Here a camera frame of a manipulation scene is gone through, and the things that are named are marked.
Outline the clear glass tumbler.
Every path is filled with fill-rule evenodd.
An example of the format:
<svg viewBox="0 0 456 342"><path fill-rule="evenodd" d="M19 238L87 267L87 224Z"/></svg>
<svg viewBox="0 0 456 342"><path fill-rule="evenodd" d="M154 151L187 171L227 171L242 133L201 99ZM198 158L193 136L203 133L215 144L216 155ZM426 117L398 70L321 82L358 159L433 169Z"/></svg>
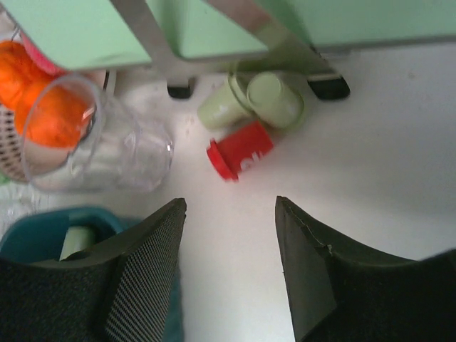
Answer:
<svg viewBox="0 0 456 342"><path fill-rule="evenodd" d="M173 142L156 117L143 119L132 108L80 74L56 81L66 90L84 91L96 104L88 132L68 157L28 182L46 192L149 192L170 171Z"/></svg>

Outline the red coffee capsule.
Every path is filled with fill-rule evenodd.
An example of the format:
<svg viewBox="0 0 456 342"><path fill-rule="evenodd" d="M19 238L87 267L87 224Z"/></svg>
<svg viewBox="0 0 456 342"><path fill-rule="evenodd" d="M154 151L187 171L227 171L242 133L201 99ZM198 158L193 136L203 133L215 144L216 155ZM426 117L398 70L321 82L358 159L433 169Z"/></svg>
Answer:
<svg viewBox="0 0 456 342"><path fill-rule="evenodd" d="M260 161L273 148L266 128L256 120L219 141L211 140L206 152L223 180L237 181L239 174Z"/></svg>

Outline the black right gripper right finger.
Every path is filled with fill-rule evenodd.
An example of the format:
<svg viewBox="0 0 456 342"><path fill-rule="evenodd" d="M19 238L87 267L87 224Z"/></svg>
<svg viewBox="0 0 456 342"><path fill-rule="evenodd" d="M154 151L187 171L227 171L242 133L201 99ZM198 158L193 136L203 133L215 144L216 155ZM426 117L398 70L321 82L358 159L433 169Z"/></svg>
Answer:
<svg viewBox="0 0 456 342"><path fill-rule="evenodd" d="M453 341L455 251L419 261L368 247L276 199L297 341Z"/></svg>

